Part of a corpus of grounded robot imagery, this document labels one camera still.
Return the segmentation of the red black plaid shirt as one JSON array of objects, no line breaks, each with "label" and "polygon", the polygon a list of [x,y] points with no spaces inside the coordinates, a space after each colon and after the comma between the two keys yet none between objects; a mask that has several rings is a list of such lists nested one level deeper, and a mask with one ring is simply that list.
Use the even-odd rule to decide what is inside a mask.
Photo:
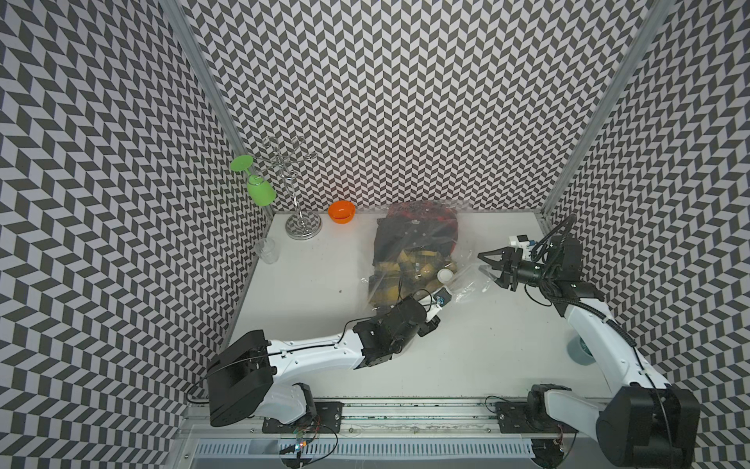
[{"label": "red black plaid shirt", "polygon": [[436,222],[439,228],[458,229],[456,210],[436,200],[394,203],[389,207],[387,217]]}]

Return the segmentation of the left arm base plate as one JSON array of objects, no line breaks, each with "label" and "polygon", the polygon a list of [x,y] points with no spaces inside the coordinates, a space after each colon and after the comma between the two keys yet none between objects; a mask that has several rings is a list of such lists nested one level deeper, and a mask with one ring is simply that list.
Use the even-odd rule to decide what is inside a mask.
[{"label": "left arm base plate", "polygon": [[282,424],[277,419],[265,418],[262,432],[264,434],[338,433],[342,424],[343,410],[343,402],[315,402],[314,411],[311,414],[308,412],[290,424]]}]

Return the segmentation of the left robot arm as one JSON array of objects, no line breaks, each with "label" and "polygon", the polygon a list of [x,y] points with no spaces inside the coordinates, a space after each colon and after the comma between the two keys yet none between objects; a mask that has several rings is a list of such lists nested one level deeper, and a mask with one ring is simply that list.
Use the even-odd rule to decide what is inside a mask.
[{"label": "left robot arm", "polygon": [[347,322],[339,334],[298,342],[269,340],[261,329],[247,332],[209,363],[210,424],[225,427],[252,416],[283,425],[311,422],[316,408],[304,378],[390,361],[415,337],[436,330],[451,300],[445,288],[421,299],[410,295],[382,315]]}]

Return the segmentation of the clear plastic vacuum bag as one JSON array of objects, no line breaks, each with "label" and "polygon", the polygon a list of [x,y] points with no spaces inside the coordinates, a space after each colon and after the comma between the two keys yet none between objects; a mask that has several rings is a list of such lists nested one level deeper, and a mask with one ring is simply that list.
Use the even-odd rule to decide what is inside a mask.
[{"label": "clear plastic vacuum bag", "polygon": [[458,304],[477,300],[491,287],[480,270],[476,231],[466,223],[462,200],[393,203],[377,219],[372,274],[367,279],[371,308],[384,313],[410,295],[424,299],[446,287]]}]

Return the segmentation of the yellow plaid shirt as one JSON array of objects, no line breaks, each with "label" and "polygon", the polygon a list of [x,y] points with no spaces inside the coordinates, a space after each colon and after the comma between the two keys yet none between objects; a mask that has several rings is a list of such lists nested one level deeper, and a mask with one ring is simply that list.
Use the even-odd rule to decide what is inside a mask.
[{"label": "yellow plaid shirt", "polygon": [[368,279],[369,303],[375,308],[395,306],[398,301],[417,293],[418,299],[425,296],[419,290],[437,291],[443,284],[439,271],[448,269],[455,274],[456,262],[433,251],[402,251],[396,261],[374,264],[374,272]]}]

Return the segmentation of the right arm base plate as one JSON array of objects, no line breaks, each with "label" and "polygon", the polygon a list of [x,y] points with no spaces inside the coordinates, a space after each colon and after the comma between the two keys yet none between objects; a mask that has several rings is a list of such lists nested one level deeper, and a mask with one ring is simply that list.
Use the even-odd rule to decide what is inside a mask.
[{"label": "right arm base plate", "polygon": [[518,402],[498,401],[493,404],[502,434],[574,434],[576,429],[568,424],[541,417],[533,420],[527,415],[527,405]]}]

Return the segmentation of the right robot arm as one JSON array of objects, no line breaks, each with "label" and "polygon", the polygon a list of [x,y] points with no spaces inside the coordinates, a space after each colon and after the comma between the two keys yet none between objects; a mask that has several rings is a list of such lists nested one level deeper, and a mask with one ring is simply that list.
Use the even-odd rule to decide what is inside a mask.
[{"label": "right robot arm", "polygon": [[549,234],[530,252],[508,246],[478,258],[496,273],[496,285],[509,291],[519,285],[538,288],[583,341],[611,390],[609,402],[601,406],[566,386],[537,384],[525,406],[533,429],[568,426],[596,440],[616,467],[691,467],[700,404],[648,363],[601,291],[584,281],[579,240]]}]

